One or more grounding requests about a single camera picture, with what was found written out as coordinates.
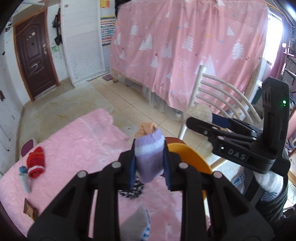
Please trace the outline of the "grey knit gloved hand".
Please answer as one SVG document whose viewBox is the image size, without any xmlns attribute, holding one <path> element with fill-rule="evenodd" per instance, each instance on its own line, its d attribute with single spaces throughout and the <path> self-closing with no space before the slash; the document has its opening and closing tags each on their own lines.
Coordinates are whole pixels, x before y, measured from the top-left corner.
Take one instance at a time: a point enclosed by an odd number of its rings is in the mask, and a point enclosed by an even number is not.
<svg viewBox="0 0 296 241">
<path fill-rule="evenodd" d="M 148 240 L 151 220 L 144 206 L 140 206 L 125 222 L 120 225 L 120 240 Z"/>
</svg>

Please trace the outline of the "white gloved right hand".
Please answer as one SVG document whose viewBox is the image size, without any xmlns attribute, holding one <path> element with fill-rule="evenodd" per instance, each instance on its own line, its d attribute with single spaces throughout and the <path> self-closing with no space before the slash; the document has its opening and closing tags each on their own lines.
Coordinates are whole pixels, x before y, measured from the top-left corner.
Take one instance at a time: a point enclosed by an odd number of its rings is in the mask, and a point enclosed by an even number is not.
<svg viewBox="0 0 296 241">
<path fill-rule="evenodd" d="M 285 184 L 283 176 L 268 171 L 265 174 L 254 172 L 254 177 L 259 186 L 264 190 L 260 199 L 262 202 L 275 200 L 284 190 Z"/>
</svg>

